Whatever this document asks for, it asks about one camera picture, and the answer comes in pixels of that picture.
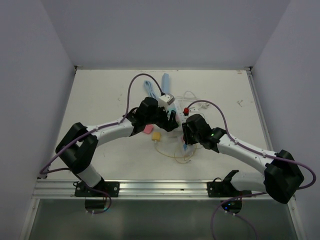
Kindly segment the white power strip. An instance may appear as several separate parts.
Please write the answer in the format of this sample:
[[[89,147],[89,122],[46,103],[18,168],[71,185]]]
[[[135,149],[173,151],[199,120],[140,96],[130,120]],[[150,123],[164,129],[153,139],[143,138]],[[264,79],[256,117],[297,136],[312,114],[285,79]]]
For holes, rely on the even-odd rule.
[[[177,151],[181,154],[181,157],[184,161],[187,161],[187,158],[191,157],[195,152],[195,145],[186,144],[184,141],[184,132],[182,124],[186,122],[187,117],[183,113],[183,108],[181,107],[178,100],[175,100],[171,105],[172,110],[176,112],[176,122],[178,123],[178,128],[173,130],[173,135],[177,137]]]

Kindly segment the teal charger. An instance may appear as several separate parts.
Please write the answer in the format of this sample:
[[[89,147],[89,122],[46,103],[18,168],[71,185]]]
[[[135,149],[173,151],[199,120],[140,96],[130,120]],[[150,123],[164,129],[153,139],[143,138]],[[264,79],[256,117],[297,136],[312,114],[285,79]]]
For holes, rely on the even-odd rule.
[[[174,104],[169,105],[168,108],[167,108],[167,111],[168,111],[167,116],[170,117],[172,111],[175,111],[175,112],[176,112],[176,106],[175,106]]]

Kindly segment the yellow USB charger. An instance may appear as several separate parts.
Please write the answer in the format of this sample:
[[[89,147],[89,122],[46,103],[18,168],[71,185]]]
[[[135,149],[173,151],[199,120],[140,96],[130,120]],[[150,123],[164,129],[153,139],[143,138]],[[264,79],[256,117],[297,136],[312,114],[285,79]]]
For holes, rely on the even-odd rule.
[[[162,139],[162,134],[160,132],[154,132],[151,136],[151,140],[154,142],[154,143],[158,143],[160,142]]]

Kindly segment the pink plug adapter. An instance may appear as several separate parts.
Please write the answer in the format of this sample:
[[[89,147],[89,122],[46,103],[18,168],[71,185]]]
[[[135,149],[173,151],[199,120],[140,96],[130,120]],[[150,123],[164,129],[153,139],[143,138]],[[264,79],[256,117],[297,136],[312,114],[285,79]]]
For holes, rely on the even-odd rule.
[[[154,130],[154,126],[152,124],[148,124],[145,126],[143,133],[149,135],[152,133],[153,130]]]

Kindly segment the blue power strip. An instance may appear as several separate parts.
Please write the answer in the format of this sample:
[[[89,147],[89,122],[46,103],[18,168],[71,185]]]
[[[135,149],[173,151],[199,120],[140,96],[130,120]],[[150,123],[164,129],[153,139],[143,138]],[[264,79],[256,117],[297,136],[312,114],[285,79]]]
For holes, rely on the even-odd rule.
[[[163,93],[165,94],[169,94],[170,93],[170,85],[171,85],[171,82],[170,82],[170,76],[168,73],[164,73],[162,75],[162,78],[161,78],[161,90]]]

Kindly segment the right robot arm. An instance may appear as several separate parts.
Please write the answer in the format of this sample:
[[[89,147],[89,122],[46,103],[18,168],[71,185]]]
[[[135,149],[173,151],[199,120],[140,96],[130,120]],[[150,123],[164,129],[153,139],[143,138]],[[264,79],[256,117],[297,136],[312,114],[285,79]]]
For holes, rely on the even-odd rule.
[[[233,157],[256,170],[245,172],[235,169],[221,181],[214,179],[207,182],[208,196],[211,198],[263,192],[286,204],[305,179],[288,151],[273,152],[247,144],[228,134],[225,129],[211,128],[199,114],[188,117],[182,124],[182,130],[185,143],[198,143],[207,150]]]

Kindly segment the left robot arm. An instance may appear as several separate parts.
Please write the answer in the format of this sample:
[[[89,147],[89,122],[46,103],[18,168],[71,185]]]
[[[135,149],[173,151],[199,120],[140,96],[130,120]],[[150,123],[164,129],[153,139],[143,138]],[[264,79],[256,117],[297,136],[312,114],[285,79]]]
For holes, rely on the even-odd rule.
[[[167,132],[178,128],[176,111],[168,111],[174,101],[175,98],[169,94],[158,99],[146,97],[138,107],[115,122],[94,126],[84,126],[77,122],[60,141],[55,152],[69,170],[86,185],[87,192],[92,196],[99,196],[106,192],[107,185],[91,163],[96,148],[119,138],[137,135],[143,132],[147,125],[157,125]]]

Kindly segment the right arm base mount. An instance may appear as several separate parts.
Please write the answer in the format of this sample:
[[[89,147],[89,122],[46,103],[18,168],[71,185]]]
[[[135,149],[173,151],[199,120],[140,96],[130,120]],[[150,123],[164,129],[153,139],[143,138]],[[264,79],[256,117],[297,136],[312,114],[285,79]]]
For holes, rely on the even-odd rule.
[[[206,183],[208,197],[226,198],[239,196],[241,192],[237,190],[231,183],[233,176],[238,172],[239,170],[232,170],[224,179],[216,177],[214,180],[208,181]]]

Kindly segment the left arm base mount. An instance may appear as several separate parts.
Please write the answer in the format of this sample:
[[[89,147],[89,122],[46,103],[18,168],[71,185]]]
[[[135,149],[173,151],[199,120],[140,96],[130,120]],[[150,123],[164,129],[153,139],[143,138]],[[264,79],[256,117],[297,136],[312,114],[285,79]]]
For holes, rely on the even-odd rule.
[[[105,197],[106,193],[111,198],[117,198],[120,191],[120,183],[118,181],[102,181],[91,188],[82,181],[75,181],[72,185],[75,187],[74,196],[82,198]]]

